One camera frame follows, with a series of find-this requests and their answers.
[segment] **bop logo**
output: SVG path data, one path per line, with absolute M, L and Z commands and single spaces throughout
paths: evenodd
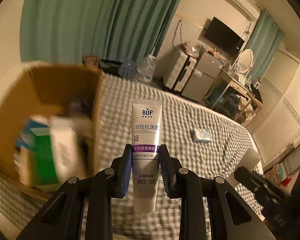
M 152 110 L 149 110 L 149 108 L 147 108 L 146 110 L 142 110 L 142 115 L 151 115 L 153 113 Z

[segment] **purple stripe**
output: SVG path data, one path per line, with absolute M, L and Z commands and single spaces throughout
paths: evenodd
M 159 153 L 160 152 L 160 146 L 157 145 L 157 150 L 155 150 L 154 144 L 135 144 L 133 145 L 133 152 L 139 153 L 139 152 L 147 152 L 147 153 Z

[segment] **white suitcase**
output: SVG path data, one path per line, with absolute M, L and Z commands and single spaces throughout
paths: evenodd
M 185 86 L 197 60 L 181 50 L 175 50 L 163 76 L 164 85 L 173 90 L 181 91 Z

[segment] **bed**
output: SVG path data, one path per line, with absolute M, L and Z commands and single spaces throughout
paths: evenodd
M 200 177 L 213 179 L 220 175 L 226 178 L 248 148 L 256 150 L 251 135 L 244 127 L 173 94 L 108 74 L 104 76 L 101 89 L 98 112 L 100 130 L 96 137 L 94 160 L 96 172 L 109 167 L 114 158 L 122 155 L 125 144 L 131 143 L 132 98 L 163 100 L 162 143 L 167 145 L 170 155 L 178 158 L 183 167 Z M 190 135 L 193 126 L 209 131 L 212 142 L 193 142 Z M 254 200 L 253 194 L 241 184 L 235 189 L 260 215 L 262 207 Z M 0 179 L 0 212 L 19 228 L 27 224 L 42 204 Z M 204 205 L 210 239 L 205 198 Z M 135 213 L 131 180 L 126 197 L 112 199 L 113 232 L 132 239 L 178 239 L 180 211 L 180 199 L 169 199 L 159 178 L 156 211 L 151 214 Z

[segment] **ceiling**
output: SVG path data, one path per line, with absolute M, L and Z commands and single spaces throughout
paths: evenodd
M 283 43 L 287 50 L 300 59 L 300 19 L 287 0 L 255 0 L 266 9 L 284 32 Z

